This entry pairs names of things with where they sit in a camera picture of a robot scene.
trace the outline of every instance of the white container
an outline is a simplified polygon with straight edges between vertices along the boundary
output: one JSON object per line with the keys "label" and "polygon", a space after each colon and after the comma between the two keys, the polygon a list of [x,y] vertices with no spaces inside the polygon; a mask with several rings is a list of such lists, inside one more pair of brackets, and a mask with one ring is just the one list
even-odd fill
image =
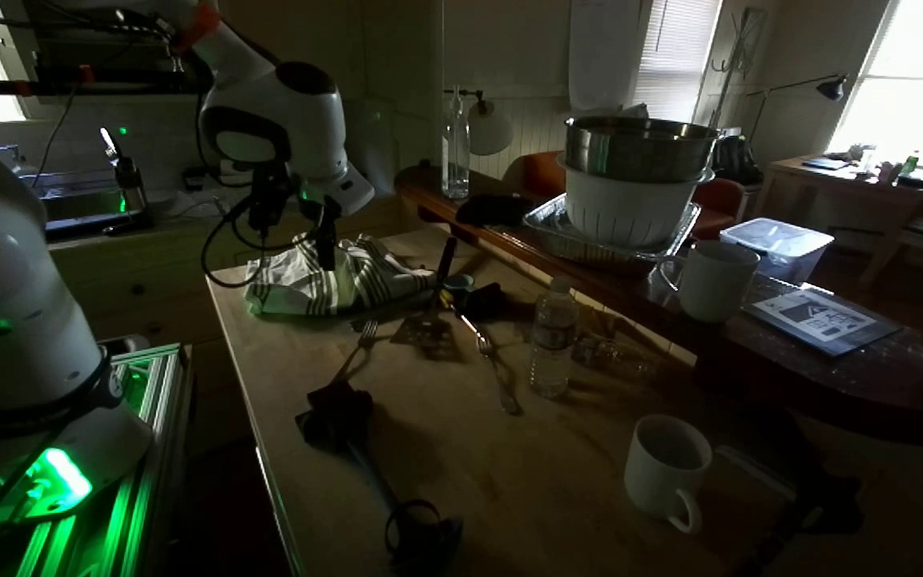
{"label": "white container", "polygon": [[723,244],[740,244],[760,252],[760,274],[806,281],[825,256],[829,234],[776,219],[751,219],[721,232]]}
{"label": "white container", "polygon": [[567,220],[609,248],[666,248],[683,220],[695,183],[627,183],[567,170]]}

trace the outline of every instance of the white box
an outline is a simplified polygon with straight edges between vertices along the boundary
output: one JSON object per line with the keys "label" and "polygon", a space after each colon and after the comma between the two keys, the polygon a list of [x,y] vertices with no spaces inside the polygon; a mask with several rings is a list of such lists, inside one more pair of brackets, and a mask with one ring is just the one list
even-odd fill
{"label": "white box", "polygon": [[740,244],[760,252],[760,274],[806,281],[825,256],[829,234],[776,219],[751,219],[718,234],[723,244]]}

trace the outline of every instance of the white mug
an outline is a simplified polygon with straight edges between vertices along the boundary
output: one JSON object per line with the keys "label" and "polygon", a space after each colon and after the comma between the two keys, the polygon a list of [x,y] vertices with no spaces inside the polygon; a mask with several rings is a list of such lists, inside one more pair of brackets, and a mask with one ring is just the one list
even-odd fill
{"label": "white mug", "polygon": [[638,510],[666,518],[679,531],[700,531],[695,486],[710,467],[710,455],[710,442],[691,424],[648,412],[632,432],[625,493]]}
{"label": "white mug", "polygon": [[660,261],[658,274],[689,316],[721,324],[740,312],[756,264],[760,256],[747,248],[700,239],[685,256]]}

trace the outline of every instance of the dark floor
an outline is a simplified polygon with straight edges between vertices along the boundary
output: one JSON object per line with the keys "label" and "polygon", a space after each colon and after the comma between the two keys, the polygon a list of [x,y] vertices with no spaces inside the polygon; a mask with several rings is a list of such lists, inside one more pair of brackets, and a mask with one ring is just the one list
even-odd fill
{"label": "dark floor", "polygon": [[[923,330],[923,268],[896,261],[871,290],[859,290],[856,276],[864,261],[863,252],[828,250],[812,281]],[[190,515],[169,575],[287,575],[251,438],[191,461]]]}

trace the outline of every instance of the book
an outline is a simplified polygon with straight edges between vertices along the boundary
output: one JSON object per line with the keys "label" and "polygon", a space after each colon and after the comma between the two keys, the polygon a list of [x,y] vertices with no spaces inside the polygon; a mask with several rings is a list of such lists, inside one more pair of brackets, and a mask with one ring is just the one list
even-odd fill
{"label": "book", "polygon": [[751,315],[828,355],[845,355],[895,334],[895,324],[882,315],[856,307],[814,285],[760,297],[751,306]]}

